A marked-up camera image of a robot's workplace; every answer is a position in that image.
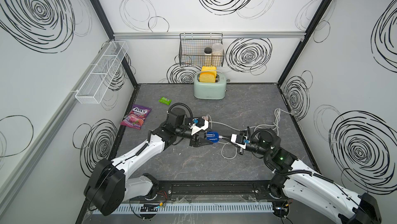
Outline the blue electric shaver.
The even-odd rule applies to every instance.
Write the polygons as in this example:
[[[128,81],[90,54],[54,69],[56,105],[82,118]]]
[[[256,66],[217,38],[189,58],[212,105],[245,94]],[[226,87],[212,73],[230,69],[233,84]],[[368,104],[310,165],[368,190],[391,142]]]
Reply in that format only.
[[[206,133],[205,139],[212,143],[217,143],[217,142],[219,142],[220,138],[219,138],[218,132],[209,131]]]

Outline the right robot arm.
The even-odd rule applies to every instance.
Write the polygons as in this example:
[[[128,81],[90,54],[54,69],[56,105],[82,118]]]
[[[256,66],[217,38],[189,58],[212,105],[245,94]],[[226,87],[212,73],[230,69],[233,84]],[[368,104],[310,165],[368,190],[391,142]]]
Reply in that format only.
[[[382,222],[377,200],[372,195],[348,190],[311,169],[281,147],[281,139],[273,130],[242,131],[225,139],[239,152],[262,156],[264,164],[274,174],[267,188],[273,198],[286,196],[296,200],[336,224]]]

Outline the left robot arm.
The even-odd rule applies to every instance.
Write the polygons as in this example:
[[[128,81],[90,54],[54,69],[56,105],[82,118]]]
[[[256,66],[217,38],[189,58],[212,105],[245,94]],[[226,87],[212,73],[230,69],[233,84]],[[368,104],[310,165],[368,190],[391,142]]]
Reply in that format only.
[[[166,120],[149,131],[145,141],[120,157],[98,162],[84,190],[86,200],[108,216],[131,198],[156,198],[158,181],[148,173],[136,178],[132,174],[152,157],[177,145],[177,138],[189,139],[192,146],[200,147],[218,141],[219,135],[210,129],[208,120],[193,117],[186,104],[175,103],[169,107]]]

